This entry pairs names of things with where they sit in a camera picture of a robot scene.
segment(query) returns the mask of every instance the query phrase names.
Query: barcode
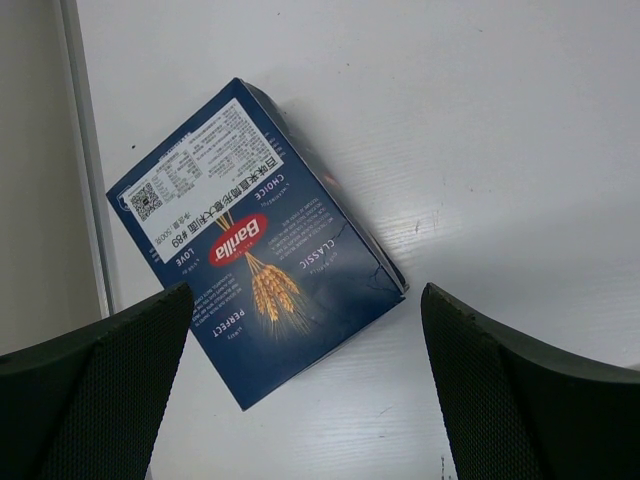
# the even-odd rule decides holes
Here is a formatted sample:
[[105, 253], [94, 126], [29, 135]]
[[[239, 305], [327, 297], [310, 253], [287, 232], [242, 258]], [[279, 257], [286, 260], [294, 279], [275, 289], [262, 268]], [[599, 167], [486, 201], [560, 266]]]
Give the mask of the barcode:
[[162, 200], [160, 200], [150, 183], [147, 183], [138, 193], [132, 195], [130, 202], [138, 213], [141, 222], [144, 222], [149, 218], [149, 215], [162, 206]]

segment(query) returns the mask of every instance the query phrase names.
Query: red oval logo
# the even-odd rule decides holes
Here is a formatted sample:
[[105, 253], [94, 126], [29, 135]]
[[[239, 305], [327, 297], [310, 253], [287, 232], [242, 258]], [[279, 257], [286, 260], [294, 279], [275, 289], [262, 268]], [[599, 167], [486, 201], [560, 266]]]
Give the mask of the red oval logo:
[[267, 217], [261, 213], [239, 220], [224, 232], [209, 251], [209, 263], [222, 267], [247, 253], [267, 231]]

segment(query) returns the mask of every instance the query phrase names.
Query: textured black pad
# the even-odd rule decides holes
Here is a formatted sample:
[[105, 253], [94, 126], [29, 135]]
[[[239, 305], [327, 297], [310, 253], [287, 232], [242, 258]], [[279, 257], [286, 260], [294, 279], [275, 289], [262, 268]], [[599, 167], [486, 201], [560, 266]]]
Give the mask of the textured black pad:
[[[191, 291], [183, 284], [114, 317], [9, 356], [0, 365], [0, 386], [13, 376], [22, 379], [13, 385], [22, 387], [26, 380], [37, 380], [39, 370], [47, 371], [67, 358], [82, 359], [74, 368], [56, 372], [66, 390], [52, 390], [51, 396], [62, 393], [64, 402], [54, 415], [48, 413], [51, 421], [43, 417], [47, 421], [38, 422], [47, 427], [44, 440], [29, 459], [31, 464], [23, 465], [25, 475], [15, 478], [143, 479], [192, 312]], [[17, 400], [12, 402], [14, 409]], [[39, 401], [46, 405], [47, 398]], [[40, 415], [29, 406], [33, 411], [16, 410], [22, 417], [13, 425], [16, 438], [29, 416]]]
[[640, 373], [540, 342], [434, 285], [423, 328], [460, 480], [640, 478]]
[[498, 343], [430, 285], [422, 316], [460, 480], [544, 479]]

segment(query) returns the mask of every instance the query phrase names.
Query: barilla box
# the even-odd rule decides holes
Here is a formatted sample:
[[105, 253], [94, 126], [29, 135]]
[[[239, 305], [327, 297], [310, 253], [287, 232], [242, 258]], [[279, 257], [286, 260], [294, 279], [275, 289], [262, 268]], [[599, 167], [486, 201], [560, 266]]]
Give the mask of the barilla box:
[[107, 193], [245, 410], [404, 299], [404, 278], [263, 92], [234, 79]]

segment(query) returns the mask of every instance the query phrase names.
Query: nutrition label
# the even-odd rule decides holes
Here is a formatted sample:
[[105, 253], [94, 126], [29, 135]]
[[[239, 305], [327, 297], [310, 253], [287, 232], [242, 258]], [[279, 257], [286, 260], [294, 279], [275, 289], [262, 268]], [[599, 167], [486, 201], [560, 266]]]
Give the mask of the nutrition label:
[[163, 262], [282, 166], [233, 99], [176, 143], [123, 198]]

